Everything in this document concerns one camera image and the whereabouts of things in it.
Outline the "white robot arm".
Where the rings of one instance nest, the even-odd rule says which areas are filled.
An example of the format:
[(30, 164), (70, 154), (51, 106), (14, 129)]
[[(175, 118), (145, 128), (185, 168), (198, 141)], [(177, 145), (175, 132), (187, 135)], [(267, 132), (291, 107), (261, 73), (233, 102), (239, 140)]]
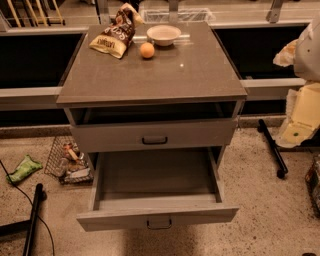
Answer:
[(298, 91), (288, 91), (286, 118), (276, 135), (277, 145), (293, 148), (311, 139), (320, 127), (320, 16), (277, 53), (273, 63), (292, 65), (295, 75), (305, 80)]

